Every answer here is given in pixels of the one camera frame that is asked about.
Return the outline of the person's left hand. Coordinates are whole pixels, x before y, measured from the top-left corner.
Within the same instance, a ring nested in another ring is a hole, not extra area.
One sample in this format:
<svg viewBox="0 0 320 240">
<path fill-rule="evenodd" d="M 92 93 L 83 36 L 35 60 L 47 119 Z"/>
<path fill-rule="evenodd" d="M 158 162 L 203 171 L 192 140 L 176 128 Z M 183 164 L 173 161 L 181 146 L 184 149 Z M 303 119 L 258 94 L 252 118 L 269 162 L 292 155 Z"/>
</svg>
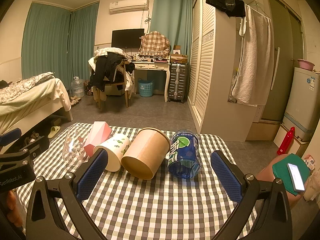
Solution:
<svg viewBox="0 0 320 240">
<path fill-rule="evenodd" d="M 16 197 L 12 190 L 7 193 L 6 204 L 8 207 L 7 219 L 9 222 L 13 223 L 14 226 L 20 228 L 22 226 L 22 218 L 17 207 Z"/>
</svg>

